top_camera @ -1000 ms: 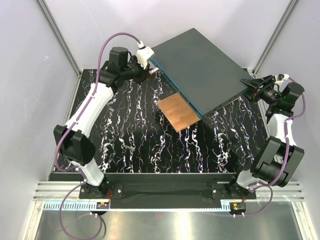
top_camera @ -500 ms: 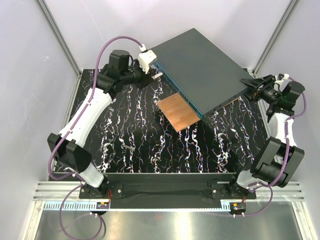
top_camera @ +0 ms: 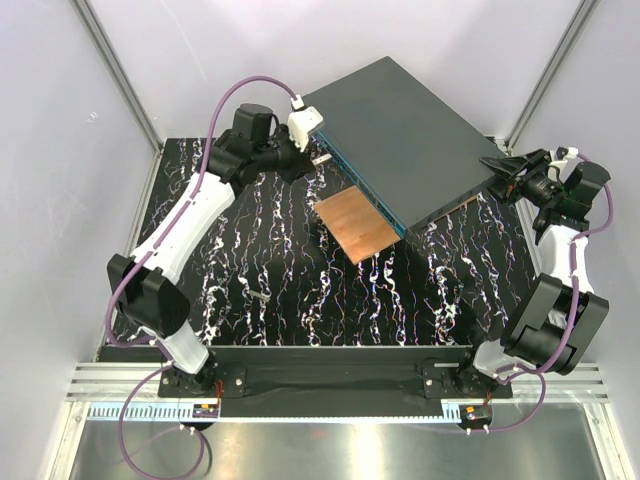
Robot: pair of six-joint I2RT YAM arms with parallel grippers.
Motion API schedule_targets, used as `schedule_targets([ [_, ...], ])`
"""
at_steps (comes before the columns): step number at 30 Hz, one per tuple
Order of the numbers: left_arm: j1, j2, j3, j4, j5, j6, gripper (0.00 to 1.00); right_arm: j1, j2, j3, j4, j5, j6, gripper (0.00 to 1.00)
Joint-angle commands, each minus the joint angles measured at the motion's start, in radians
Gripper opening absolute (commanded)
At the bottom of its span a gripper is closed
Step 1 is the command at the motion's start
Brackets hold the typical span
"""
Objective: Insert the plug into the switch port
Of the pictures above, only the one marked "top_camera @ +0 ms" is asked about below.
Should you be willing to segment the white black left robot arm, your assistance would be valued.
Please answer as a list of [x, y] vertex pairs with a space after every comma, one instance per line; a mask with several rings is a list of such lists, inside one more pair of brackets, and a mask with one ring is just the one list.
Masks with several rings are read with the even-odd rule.
[[284, 123], [267, 107], [241, 105], [157, 229], [129, 256], [116, 254], [107, 264], [109, 312], [149, 335], [193, 395], [214, 388], [216, 361], [189, 323], [190, 302], [177, 286], [184, 266], [214, 221], [259, 174], [275, 172], [291, 183], [313, 170], [311, 137], [322, 124], [320, 112], [301, 100]]

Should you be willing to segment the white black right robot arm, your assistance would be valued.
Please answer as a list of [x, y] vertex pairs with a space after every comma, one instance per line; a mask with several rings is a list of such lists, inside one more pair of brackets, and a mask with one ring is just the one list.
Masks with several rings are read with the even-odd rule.
[[569, 374], [609, 312], [588, 280], [585, 251], [597, 232], [587, 215], [599, 193], [611, 193], [610, 173], [572, 147], [480, 161], [497, 178], [490, 188], [497, 200], [537, 207], [531, 228], [542, 262], [501, 337], [472, 349], [454, 371], [455, 389], [470, 397], [525, 373]]

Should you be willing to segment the clear network plug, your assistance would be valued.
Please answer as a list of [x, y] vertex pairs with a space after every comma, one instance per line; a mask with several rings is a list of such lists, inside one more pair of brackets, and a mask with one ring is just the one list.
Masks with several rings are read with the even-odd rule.
[[314, 166], [319, 166], [319, 165], [321, 165], [321, 164], [323, 164], [323, 163], [325, 163], [325, 162], [327, 162], [327, 161], [329, 161], [331, 159], [332, 159], [332, 155], [331, 154], [324, 154], [324, 155], [321, 155], [321, 156], [319, 156], [317, 158], [314, 158], [312, 160], [312, 163], [313, 163]]
[[250, 290], [249, 293], [253, 297], [260, 299], [261, 301], [268, 302], [270, 300], [270, 295], [268, 295], [268, 294], [264, 294], [262, 292], [258, 292], [258, 291], [254, 291], [254, 290]]

